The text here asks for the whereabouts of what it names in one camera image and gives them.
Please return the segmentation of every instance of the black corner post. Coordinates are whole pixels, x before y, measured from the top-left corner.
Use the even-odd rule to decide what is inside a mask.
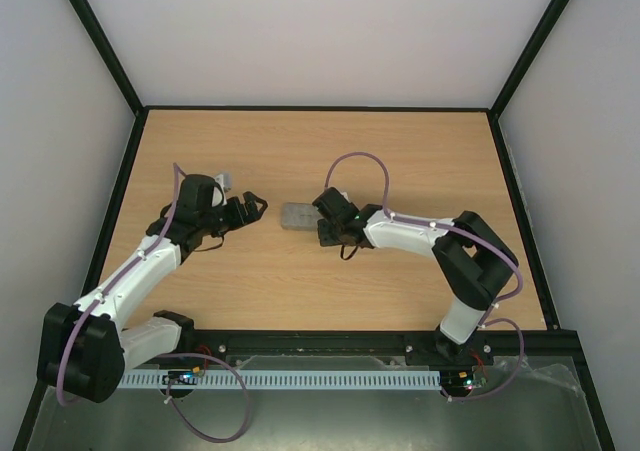
[[[69,2],[76,11],[84,29],[87,30],[91,41],[93,41],[93,44],[98,50],[98,53],[100,53],[104,63],[107,65],[111,76],[113,76],[118,88],[120,88],[120,91],[122,92],[124,99],[127,101],[127,104],[129,104],[131,111],[133,111],[134,115],[138,116],[143,110],[142,102],[140,101],[140,98],[138,98],[135,89],[133,89],[133,85],[131,84],[131,81],[129,81],[127,74],[124,72],[124,68],[122,67],[122,64],[120,64],[120,60],[118,60],[115,51],[111,47],[111,43],[109,43],[102,26],[100,26],[98,18],[91,9],[89,1],[69,0]]]
[[[569,0],[551,0],[493,103],[490,112],[492,117],[500,117],[503,113],[568,3]]]

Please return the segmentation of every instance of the wall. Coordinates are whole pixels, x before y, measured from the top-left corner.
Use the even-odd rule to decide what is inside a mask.
[[[637,449],[640,1],[573,0],[503,116],[564,327]]]
[[[0,449],[46,310],[80,293],[133,116],[67,0],[0,0]]]
[[[490,106],[549,0],[89,0],[145,104]]]

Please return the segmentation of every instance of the metal grille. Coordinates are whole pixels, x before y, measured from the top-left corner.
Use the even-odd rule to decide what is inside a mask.
[[[439,390],[437,371],[238,371],[248,389],[386,389]],[[156,389],[167,384],[168,371],[136,369],[126,373],[119,388]],[[176,389],[240,389],[228,371],[210,370],[201,378],[183,379]]]

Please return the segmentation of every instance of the wooden tabletop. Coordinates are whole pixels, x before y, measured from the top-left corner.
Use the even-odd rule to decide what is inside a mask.
[[[252,191],[269,209],[261,221],[229,233],[221,249],[192,254],[129,325],[168,309],[201,329],[434,329],[453,296],[435,260],[377,249],[341,261],[339,248],[321,248],[315,233],[280,227],[282,205],[310,203],[333,160],[350,151],[386,163],[394,211],[431,218],[479,213],[515,252],[525,276],[524,291],[494,316],[544,329],[485,114],[330,111],[149,113],[103,278],[170,202],[174,161],[187,173],[230,172],[230,195]],[[383,175],[375,162],[351,158],[331,184],[358,206],[378,204]]]

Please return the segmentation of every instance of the purple cable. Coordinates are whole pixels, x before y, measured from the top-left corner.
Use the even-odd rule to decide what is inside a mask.
[[[251,421],[251,410],[252,410],[251,398],[249,397],[249,390],[247,389],[247,385],[245,384],[244,380],[242,379],[242,376],[240,376],[238,371],[236,371],[232,366],[230,366],[226,362],[222,361],[221,359],[214,358],[213,356],[209,356],[207,354],[199,354],[199,353],[170,353],[170,354],[161,354],[161,355],[159,355],[157,357],[158,358],[200,358],[200,359],[207,359],[207,360],[212,361],[212,362],[214,362],[216,364],[219,364],[220,366],[222,366],[226,370],[230,371],[231,374],[233,374],[233,376],[238,381],[238,384],[240,385],[240,387],[242,388],[242,392],[244,394],[244,397],[245,397],[247,405],[245,407],[244,419],[242,421],[242,424],[240,425],[240,428],[238,429],[238,431],[236,431],[233,435],[229,436],[228,438],[215,438],[213,436],[209,436],[208,434],[204,434],[202,431],[197,429],[193,424],[191,424],[189,422],[189,420],[182,413],[182,411],[180,411],[180,408],[178,408],[178,405],[176,404],[175,400],[171,397],[171,385],[173,384],[173,381],[175,381],[175,380],[170,381],[169,384],[167,385],[167,389],[165,391],[165,395],[167,396],[168,402],[171,403],[171,405],[173,406],[173,409],[176,410],[176,412],[178,413],[178,415],[182,419],[182,422],[187,427],[187,429],[189,429],[189,431],[191,431],[193,434],[195,434],[200,439],[203,439],[203,440],[208,441],[210,443],[217,443],[217,444],[230,443],[231,441],[235,441],[236,439],[240,438],[242,435],[244,435],[244,433],[247,432],[247,429],[249,429],[249,424],[250,424],[250,421]]]
[[[387,170],[387,167],[382,162],[382,160],[380,158],[378,158],[377,156],[375,156],[375,155],[373,155],[371,153],[366,153],[364,151],[354,151],[352,153],[347,153],[347,154],[344,154],[344,155],[340,156],[338,159],[336,159],[333,162],[333,164],[329,168],[329,171],[327,173],[327,179],[325,179],[325,182],[324,182],[325,189],[329,187],[329,181],[331,180],[331,175],[333,174],[333,171],[335,170],[335,168],[338,165],[338,163],[340,163],[341,161],[343,161],[343,160],[345,160],[347,158],[350,158],[352,156],[365,156],[367,158],[371,158],[376,163],[378,163],[378,165],[382,168],[382,172],[384,173],[384,192],[382,193],[382,211],[384,212],[386,217],[388,217],[388,218],[390,218],[392,220],[401,222],[401,223],[415,224],[415,225],[418,225],[418,226],[429,227],[429,226],[431,226],[431,223],[433,223],[436,228],[444,229],[446,231],[452,231],[452,232],[454,232],[456,234],[459,234],[460,236],[464,236],[465,238],[470,239],[474,243],[476,243],[476,244],[488,249],[492,253],[494,253],[502,261],[504,261],[504,263],[509,267],[509,269],[511,271],[513,271],[513,274],[515,274],[516,279],[518,281],[518,283],[516,285],[516,288],[513,291],[510,291],[509,293],[507,293],[505,295],[498,296],[495,299],[495,301],[493,302],[493,305],[491,307],[489,307],[487,312],[484,314],[484,316],[480,320],[480,324],[482,324],[482,323],[484,323],[486,321],[486,319],[491,314],[491,311],[493,311],[493,308],[494,308],[495,304],[499,303],[500,301],[504,301],[505,299],[513,298],[514,296],[517,296],[518,294],[520,294],[520,291],[522,291],[522,288],[524,286],[524,278],[522,277],[522,273],[518,269],[518,266],[516,266],[516,264],[513,261],[511,261],[511,259],[506,254],[504,254],[502,251],[500,251],[498,248],[496,248],[491,243],[489,243],[489,242],[485,241],[484,239],[476,236],[475,234],[472,234],[472,233],[470,233],[468,231],[465,231],[464,229],[456,228],[455,226],[452,226],[452,225],[449,225],[449,224],[438,223],[436,221],[429,221],[429,220],[426,220],[426,219],[408,218],[408,217],[398,216],[397,214],[392,213],[389,210],[389,207],[387,206],[388,199],[389,199],[389,187],[390,187],[390,184],[389,184],[389,181],[390,181],[390,179],[389,179],[389,171]]]
[[[154,249],[158,247],[158,245],[162,242],[162,239],[164,238],[165,234],[167,234],[167,230],[169,229],[169,226],[171,226],[171,222],[173,221],[173,216],[176,212],[178,192],[180,190],[180,186],[179,186],[180,174],[182,174],[183,176],[185,175],[184,171],[180,169],[180,166],[178,166],[176,163],[173,163],[173,201],[171,202],[171,206],[169,207],[169,211],[167,212],[167,219],[164,223],[164,226],[162,227],[162,230],[160,231],[160,234],[158,235],[156,240],[151,244],[151,246],[145,249],[144,251],[145,256],[148,256],[151,252],[153,252]],[[138,262],[141,259],[142,258],[140,256],[136,256],[136,258],[134,258],[129,264],[127,264],[124,268],[122,268],[120,272],[116,274],[111,281],[109,281],[109,283],[102,290],[103,298],[107,297],[107,295],[111,292],[113,287],[122,279],[124,275],[126,275],[129,271],[131,271],[131,269],[136,264],[138,264]],[[89,306],[87,306],[87,309],[84,310],[84,312],[76,322],[75,326],[71,330],[71,334],[69,335],[67,344],[65,345],[64,351],[62,352],[62,357],[60,358],[60,366],[58,367],[58,376],[56,378],[56,398],[58,399],[58,403],[60,403],[61,406],[67,406],[69,404],[75,403],[78,400],[77,398],[73,398],[69,401],[65,399],[64,377],[67,372],[67,364],[69,363],[69,356],[71,355],[71,350],[73,349],[73,343],[75,343],[76,338],[78,337],[78,334],[80,334],[80,330],[82,329],[82,326],[86,322],[87,318],[89,318],[89,315],[91,314],[91,312],[99,304],[100,304],[100,300],[96,299]]]
[[[494,396],[498,394],[500,391],[502,391],[504,388],[509,386],[509,384],[511,384],[511,381],[515,379],[516,375],[518,374],[518,371],[520,371],[520,366],[522,366],[522,361],[524,360],[524,336],[522,335],[522,330],[515,323],[515,321],[512,321],[509,318],[496,318],[492,321],[489,321],[487,324],[485,324],[485,326],[491,326],[496,323],[509,323],[511,326],[515,328],[516,332],[518,333],[518,340],[520,342],[520,354],[518,354],[518,362],[516,364],[516,369],[513,370],[513,373],[511,373],[509,377],[504,381],[504,383],[502,383],[500,386],[497,386],[491,391],[488,391],[484,394],[479,394],[477,396],[465,396],[465,397],[457,398],[457,397],[450,396],[449,393],[447,393],[445,389],[442,388],[442,394],[444,394],[444,396],[447,398],[448,401],[456,402],[456,403],[464,403],[466,401],[476,401],[478,399],[484,399],[490,396]]]

